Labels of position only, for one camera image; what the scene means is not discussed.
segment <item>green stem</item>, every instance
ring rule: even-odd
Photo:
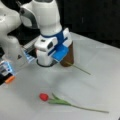
[[[103,110],[95,110],[95,109],[90,109],[90,108],[84,108],[84,107],[78,107],[75,105],[71,105],[72,107],[82,109],[82,110],[88,110],[88,111],[94,111],[94,112],[102,112],[102,113],[109,113],[108,111],[103,111]]]
[[[89,72],[87,72],[87,71],[85,71],[85,70],[83,70],[83,69],[77,67],[76,65],[73,65],[73,64],[71,64],[71,63],[69,63],[69,62],[66,62],[66,63],[67,63],[68,65],[71,65],[71,66],[73,66],[73,67],[75,67],[75,68],[77,68],[77,69],[79,69],[79,70],[81,70],[81,71],[87,73],[88,75],[91,75]]]

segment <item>red tulip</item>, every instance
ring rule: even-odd
[[[49,96],[45,93],[41,93],[39,97],[42,101],[48,101],[49,99]]]

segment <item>table surface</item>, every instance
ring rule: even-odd
[[[42,68],[34,60],[14,82],[0,87],[0,120],[118,120],[120,117],[120,50],[72,34],[75,65],[90,72],[59,64]],[[72,104],[107,110],[90,112],[40,101],[52,93]]]

